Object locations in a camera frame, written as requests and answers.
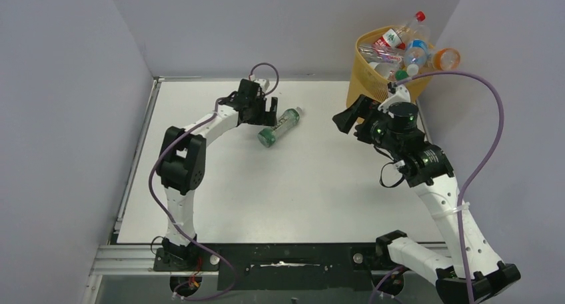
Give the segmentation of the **green label bottle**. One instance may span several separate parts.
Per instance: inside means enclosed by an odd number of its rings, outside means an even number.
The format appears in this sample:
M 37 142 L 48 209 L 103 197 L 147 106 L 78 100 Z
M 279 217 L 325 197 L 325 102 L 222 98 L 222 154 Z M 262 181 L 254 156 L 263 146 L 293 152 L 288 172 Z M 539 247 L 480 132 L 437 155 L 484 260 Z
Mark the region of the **green label bottle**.
M 257 138 L 264 147 L 272 147 L 281 137 L 296 127 L 304 115 L 302 107 L 289 108 L 277 119 L 272 127 L 262 129 Z

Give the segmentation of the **clear blue pink label bottle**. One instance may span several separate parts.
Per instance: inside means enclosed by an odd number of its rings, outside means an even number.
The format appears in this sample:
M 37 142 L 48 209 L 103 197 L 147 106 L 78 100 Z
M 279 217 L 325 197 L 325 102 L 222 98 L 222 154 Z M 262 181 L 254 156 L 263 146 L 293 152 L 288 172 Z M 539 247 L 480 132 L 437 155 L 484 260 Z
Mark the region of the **clear blue pink label bottle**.
M 404 51 L 402 49 L 381 47 L 374 44 L 361 44 L 358 46 L 358 52 L 368 63 L 400 64 L 404 59 Z

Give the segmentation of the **small blue label bottle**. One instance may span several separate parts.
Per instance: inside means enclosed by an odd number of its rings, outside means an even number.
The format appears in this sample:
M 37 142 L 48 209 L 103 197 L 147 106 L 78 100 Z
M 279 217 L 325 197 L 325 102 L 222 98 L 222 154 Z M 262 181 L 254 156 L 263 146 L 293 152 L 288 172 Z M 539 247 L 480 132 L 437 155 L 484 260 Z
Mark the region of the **small blue label bottle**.
M 420 24 L 412 34 L 412 39 L 406 45 L 403 63 L 408 76 L 417 75 L 427 62 L 429 56 L 430 29 Z

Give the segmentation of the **red label bottle sideways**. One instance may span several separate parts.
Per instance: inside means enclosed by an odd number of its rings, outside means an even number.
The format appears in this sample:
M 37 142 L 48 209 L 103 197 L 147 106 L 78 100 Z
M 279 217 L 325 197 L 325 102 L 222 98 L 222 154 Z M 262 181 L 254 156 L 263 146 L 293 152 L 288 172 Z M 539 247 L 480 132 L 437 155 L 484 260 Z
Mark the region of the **red label bottle sideways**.
M 398 48 L 401 44 L 407 43 L 414 35 L 416 28 L 426 19 L 423 11 L 418 11 L 406 23 L 388 29 L 381 35 L 374 45 L 379 47 Z

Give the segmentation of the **orange cap bottle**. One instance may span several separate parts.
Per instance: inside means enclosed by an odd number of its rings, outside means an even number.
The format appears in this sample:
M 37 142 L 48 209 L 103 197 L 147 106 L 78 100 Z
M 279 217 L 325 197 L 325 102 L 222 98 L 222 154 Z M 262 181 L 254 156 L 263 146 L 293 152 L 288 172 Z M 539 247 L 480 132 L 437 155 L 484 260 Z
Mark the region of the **orange cap bottle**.
M 460 53 L 453 48 L 435 51 L 429 59 L 431 67 L 439 71 L 451 71 L 458 68 L 461 61 Z

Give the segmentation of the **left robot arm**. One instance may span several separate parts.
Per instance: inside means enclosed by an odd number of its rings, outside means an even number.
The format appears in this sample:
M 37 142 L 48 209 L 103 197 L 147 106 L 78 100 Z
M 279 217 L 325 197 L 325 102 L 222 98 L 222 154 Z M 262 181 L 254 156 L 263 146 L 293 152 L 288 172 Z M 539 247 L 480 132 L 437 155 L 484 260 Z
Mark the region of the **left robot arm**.
M 195 261 L 198 246 L 193 223 L 195 191 L 205 176 L 207 147 L 241 124 L 273 126 L 278 99 L 269 99 L 269 80 L 250 76 L 237 90 L 215 101 L 214 109 L 186 127 L 165 131 L 161 152 L 150 172 L 158 175 L 165 189 L 163 205 L 168 226 L 162 246 L 165 255 Z

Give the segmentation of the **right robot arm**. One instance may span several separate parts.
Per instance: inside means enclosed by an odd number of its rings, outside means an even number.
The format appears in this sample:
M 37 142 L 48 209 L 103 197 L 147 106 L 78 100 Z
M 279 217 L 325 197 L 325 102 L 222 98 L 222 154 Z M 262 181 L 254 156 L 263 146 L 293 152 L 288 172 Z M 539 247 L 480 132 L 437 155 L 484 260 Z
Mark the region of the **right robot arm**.
M 410 102 L 390 105 L 361 95 L 333 116 L 342 133 L 388 155 L 402 178 L 426 206 L 440 231 L 448 257 L 423 247 L 402 231 L 376 239 L 374 258 L 390 269 L 402 265 L 436 288 L 443 303 L 481 303 L 519 281 L 515 264 L 506 263 L 478 228 L 467 202 L 458 202 L 458 181 L 443 150 L 418 128 L 419 110 Z

